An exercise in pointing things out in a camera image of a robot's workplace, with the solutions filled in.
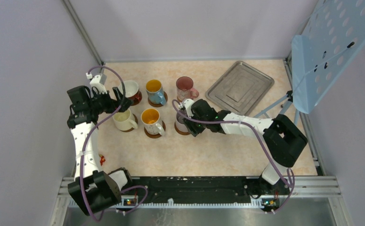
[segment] mug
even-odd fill
[[[152,104],[166,104],[167,101],[164,97],[163,86],[159,80],[153,79],[148,81],[146,83],[146,92],[149,97],[149,101],[152,102]]]
[[[179,112],[183,113],[184,115],[187,115],[185,111],[180,110]],[[184,117],[182,117],[180,114],[177,113],[177,116],[175,118],[175,127],[183,133],[188,133],[188,128],[184,124]]]
[[[199,92],[193,88],[194,81],[187,77],[183,76],[177,79],[177,99],[182,102],[185,99],[194,99],[199,96]]]
[[[137,105],[142,100],[142,93],[139,91],[139,85],[136,81],[128,80],[124,82],[125,86],[125,97],[132,100],[134,103],[132,104]],[[118,86],[119,91],[122,92],[122,85]]]
[[[138,128],[137,123],[135,122],[134,114],[130,109],[127,109],[124,112],[117,112],[113,115],[113,122],[121,131],[128,131],[130,129]]]
[[[162,126],[162,120],[160,120],[160,113],[154,108],[144,110],[141,114],[141,120],[144,123],[146,131],[151,135],[160,134],[165,135],[165,131]]]

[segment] wall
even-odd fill
[[[61,1],[0,0],[0,225],[49,223],[74,164],[66,91],[93,65]]]
[[[365,46],[310,114],[328,175],[356,225],[365,225]]]
[[[71,0],[104,61],[286,57],[317,0]]]

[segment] brown coaster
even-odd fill
[[[177,131],[177,133],[179,133],[179,134],[181,134],[181,135],[184,135],[184,136],[186,136],[186,135],[189,135],[190,133],[189,132],[182,132],[181,130],[179,130],[178,128],[177,128],[177,125],[176,125],[176,123],[174,123],[174,129]]]
[[[141,91],[138,91],[138,92],[139,92],[139,99],[140,99],[140,100],[135,99],[135,100],[134,100],[134,103],[132,103],[132,105],[131,105],[131,106],[135,106],[135,105],[139,104],[139,103],[142,101],[142,93],[141,93]]]
[[[135,118],[135,122],[138,124],[138,118],[137,118],[137,116],[136,116],[136,115],[134,115],[134,118]],[[133,131],[133,130],[134,130],[134,128],[131,128],[131,129],[126,130],[126,131],[122,131],[122,130],[121,130],[121,132],[128,133],[128,132],[131,132],[131,131]]]
[[[166,98],[166,102],[169,100],[169,97],[167,96],[166,91],[164,92],[164,98]],[[156,104],[156,105],[155,105],[154,103],[150,102],[149,97],[147,98],[147,100],[148,100],[149,104],[150,104],[152,107],[163,107],[163,105],[162,105],[162,104]]]
[[[166,124],[164,124],[164,121],[162,121],[162,123],[163,123],[163,129],[164,129],[164,131],[166,131]],[[156,138],[161,137],[160,133],[158,133],[158,134],[156,134],[156,135],[149,134],[149,133],[146,131],[146,128],[144,128],[144,131],[145,131],[146,136],[148,136],[148,137],[150,137],[150,138],[156,139]]]

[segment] blue mug handle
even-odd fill
[[[166,104],[166,98],[164,97],[163,93],[158,92],[157,95],[160,97],[160,104],[164,106]]]

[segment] pink mug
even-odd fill
[[[187,77],[183,76],[177,79],[177,99],[179,101],[183,101],[185,99],[194,99],[199,96],[199,92],[193,88],[194,81]]]

